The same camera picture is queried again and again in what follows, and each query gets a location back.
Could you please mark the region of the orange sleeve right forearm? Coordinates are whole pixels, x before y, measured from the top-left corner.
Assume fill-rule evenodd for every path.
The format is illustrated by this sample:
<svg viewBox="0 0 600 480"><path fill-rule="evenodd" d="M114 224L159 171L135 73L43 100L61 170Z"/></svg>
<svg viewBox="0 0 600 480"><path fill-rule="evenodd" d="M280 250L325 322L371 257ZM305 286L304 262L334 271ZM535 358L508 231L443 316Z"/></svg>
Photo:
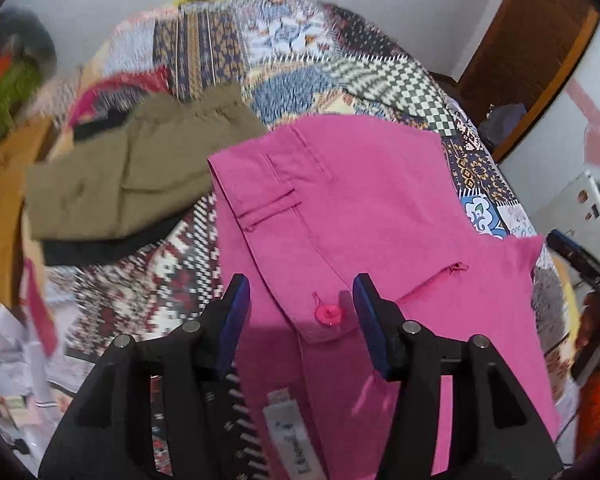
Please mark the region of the orange sleeve right forearm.
<svg viewBox="0 0 600 480"><path fill-rule="evenodd" d="M600 370L594 370L580 392L576 456L586 452L600 434Z"/></svg>

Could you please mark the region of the right hand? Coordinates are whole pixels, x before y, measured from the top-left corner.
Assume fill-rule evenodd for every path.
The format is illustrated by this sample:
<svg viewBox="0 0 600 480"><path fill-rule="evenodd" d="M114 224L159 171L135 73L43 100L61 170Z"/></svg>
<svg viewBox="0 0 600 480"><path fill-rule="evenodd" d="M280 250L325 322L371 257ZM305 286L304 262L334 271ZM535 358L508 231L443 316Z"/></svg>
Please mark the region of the right hand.
<svg viewBox="0 0 600 480"><path fill-rule="evenodd" d="M600 328L600 292L590 292L584 298L584 310L580 317L580 327L577 334L576 349L580 351Z"/></svg>

